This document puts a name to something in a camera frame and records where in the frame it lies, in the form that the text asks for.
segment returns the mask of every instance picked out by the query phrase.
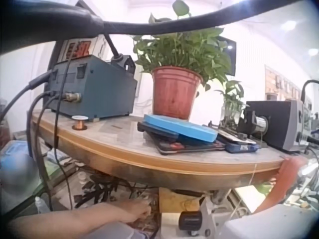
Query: human hand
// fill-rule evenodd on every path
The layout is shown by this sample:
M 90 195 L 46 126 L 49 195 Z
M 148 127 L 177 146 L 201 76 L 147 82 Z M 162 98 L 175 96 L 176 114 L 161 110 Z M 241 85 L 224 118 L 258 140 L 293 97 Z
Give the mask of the human hand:
M 139 218 L 146 218 L 151 214 L 149 200 L 135 199 L 114 202 L 111 205 L 116 210 L 118 220 L 122 223 L 132 223 Z

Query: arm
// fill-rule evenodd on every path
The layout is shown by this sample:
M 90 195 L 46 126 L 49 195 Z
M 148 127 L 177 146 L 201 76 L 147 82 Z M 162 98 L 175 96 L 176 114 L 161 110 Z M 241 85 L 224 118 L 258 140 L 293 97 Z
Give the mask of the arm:
M 12 221 L 10 227 L 23 239 L 72 239 L 106 223 L 133 222 L 147 216 L 149 212 L 150 207 L 145 201 L 128 201 L 113 205 L 100 203 L 73 211 L 20 217 Z

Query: small plant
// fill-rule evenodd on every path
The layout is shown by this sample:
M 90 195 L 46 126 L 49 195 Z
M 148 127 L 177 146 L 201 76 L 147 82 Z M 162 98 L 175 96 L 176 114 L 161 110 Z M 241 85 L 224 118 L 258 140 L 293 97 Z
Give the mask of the small plant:
M 244 97 L 244 88 L 239 81 L 228 81 L 224 84 L 224 91 L 216 90 L 224 97 L 224 119 L 221 121 L 223 127 L 234 127 L 236 114 L 241 113 L 245 104 L 241 101 Z
M 177 18 L 188 15 L 189 7 L 182 0 L 172 5 Z M 156 19 L 151 14 L 149 23 L 170 21 Z M 151 73 L 160 66 L 178 66 L 192 70 L 202 76 L 206 91 L 209 80 L 217 79 L 221 84 L 228 81 L 225 73 L 231 69 L 230 57 L 223 51 L 225 41 L 218 40 L 223 28 L 208 28 L 198 31 L 170 33 L 154 36 L 135 36 L 133 52 L 138 55 L 135 62 L 142 65 L 144 72 Z

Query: terracotta flower pot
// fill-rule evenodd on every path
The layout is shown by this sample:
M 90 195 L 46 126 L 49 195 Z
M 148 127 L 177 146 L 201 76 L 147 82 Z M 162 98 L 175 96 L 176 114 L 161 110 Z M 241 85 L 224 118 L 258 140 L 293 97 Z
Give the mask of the terracotta flower pot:
M 188 120 L 203 78 L 188 69 L 157 67 L 152 72 L 153 114 Z

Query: potted plant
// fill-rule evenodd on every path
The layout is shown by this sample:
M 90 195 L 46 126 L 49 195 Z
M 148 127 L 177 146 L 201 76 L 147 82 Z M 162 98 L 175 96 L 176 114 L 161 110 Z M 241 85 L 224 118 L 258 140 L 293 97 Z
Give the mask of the potted plant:
M 189 7 L 176 0 L 173 10 L 180 16 L 191 17 Z M 170 21 L 156 19 L 151 14 L 149 23 Z M 154 80 L 153 114 L 188 119 L 199 84 L 210 89 L 209 80 L 227 81 L 231 69 L 229 56 L 223 51 L 225 41 L 218 40 L 223 28 L 170 33 L 155 36 L 135 36 L 135 62 Z
M 244 88 L 239 81 L 228 81 L 224 84 L 224 90 L 216 90 L 224 97 L 224 115 L 221 126 L 226 128 L 236 128 L 236 117 L 239 118 L 242 108 L 245 105 L 242 102 L 244 97 Z

